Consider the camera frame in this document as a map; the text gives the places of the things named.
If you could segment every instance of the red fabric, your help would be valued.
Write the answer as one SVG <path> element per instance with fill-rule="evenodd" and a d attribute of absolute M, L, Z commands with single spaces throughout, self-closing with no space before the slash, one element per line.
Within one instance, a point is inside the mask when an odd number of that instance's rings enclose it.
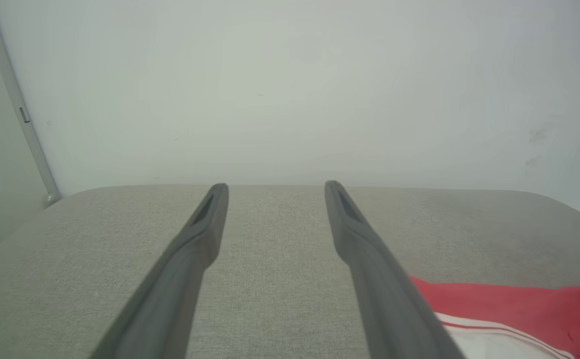
<path fill-rule="evenodd" d="M 554 290 L 411 280 L 435 312 L 508 325 L 580 359 L 580 287 Z"/>

